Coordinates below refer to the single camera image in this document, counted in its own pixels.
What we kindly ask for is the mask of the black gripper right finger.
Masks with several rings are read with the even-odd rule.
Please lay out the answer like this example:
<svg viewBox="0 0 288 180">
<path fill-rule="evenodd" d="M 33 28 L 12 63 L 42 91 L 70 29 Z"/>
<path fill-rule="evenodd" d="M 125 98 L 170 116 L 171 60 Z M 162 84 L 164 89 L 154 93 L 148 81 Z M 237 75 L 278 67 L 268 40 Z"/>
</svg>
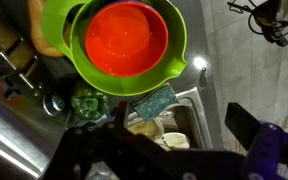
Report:
<svg viewBox="0 0 288 180">
<path fill-rule="evenodd" d="M 246 150 L 261 127 L 261 123 L 236 102 L 227 105 L 225 125 Z"/>
</svg>

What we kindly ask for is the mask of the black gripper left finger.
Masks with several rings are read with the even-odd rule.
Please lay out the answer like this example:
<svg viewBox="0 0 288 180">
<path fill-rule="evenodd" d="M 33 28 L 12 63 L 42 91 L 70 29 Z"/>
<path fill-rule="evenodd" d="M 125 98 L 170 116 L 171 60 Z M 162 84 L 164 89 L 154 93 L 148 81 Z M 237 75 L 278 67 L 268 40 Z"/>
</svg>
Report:
<svg viewBox="0 0 288 180">
<path fill-rule="evenodd" d="M 128 103 L 121 101 L 116 110 L 114 124 L 117 128 L 125 128 L 128 121 Z"/>
</svg>

